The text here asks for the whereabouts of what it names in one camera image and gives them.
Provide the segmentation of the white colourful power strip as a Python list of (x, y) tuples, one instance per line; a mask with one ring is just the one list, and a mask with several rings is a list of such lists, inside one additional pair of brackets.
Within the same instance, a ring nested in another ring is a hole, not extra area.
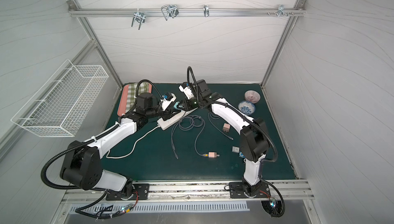
[(180, 111), (179, 113), (175, 114), (173, 117), (163, 120), (163, 118), (160, 118), (157, 121), (158, 126), (164, 131), (171, 127), (172, 125), (176, 124), (178, 121), (180, 121), (183, 117), (186, 117), (187, 115), (191, 114), (193, 111), (197, 110), (197, 108), (192, 109), (190, 111)]

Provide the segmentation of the teal USB charger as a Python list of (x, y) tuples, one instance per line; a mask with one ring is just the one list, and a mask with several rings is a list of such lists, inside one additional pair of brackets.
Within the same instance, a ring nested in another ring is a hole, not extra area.
[(177, 111), (182, 111), (182, 108), (180, 108), (179, 105), (180, 105), (179, 101), (175, 102), (175, 104), (173, 105), (173, 109)]

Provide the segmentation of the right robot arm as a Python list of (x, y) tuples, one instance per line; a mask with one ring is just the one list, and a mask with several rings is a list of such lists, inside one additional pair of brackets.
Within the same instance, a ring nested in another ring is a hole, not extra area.
[(263, 162), (276, 162), (278, 150), (270, 138), (263, 119), (253, 119), (232, 106), (221, 94), (213, 93), (205, 80), (196, 80), (192, 67), (187, 68), (187, 81), (180, 86), (186, 104), (207, 109), (224, 119), (240, 136), (240, 150), (246, 158), (243, 184), (257, 187), (263, 181)]

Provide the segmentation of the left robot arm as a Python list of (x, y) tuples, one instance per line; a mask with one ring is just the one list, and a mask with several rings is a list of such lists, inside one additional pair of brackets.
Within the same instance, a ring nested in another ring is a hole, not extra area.
[[(145, 80), (141, 80), (137, 84), (133, 106), (112, 127), (84, 142), (72, 142), (66, 150), (44, 164), (41, 180), (46, 186), (59, 190), (110, 190), (126, 195), (133, 191), (132, 179), (103, 169), (102, 158), (122, 140), (140, 130), (150, 119), (171, 117), (175, 94), (155, 96), (152, 93), (140, 93), (140, 85), (144, 82)], [(69, 183), (67, 186), (55, 184), (47, 176), (49, 167), (61, 157), (64, 160), (60, 178)]]

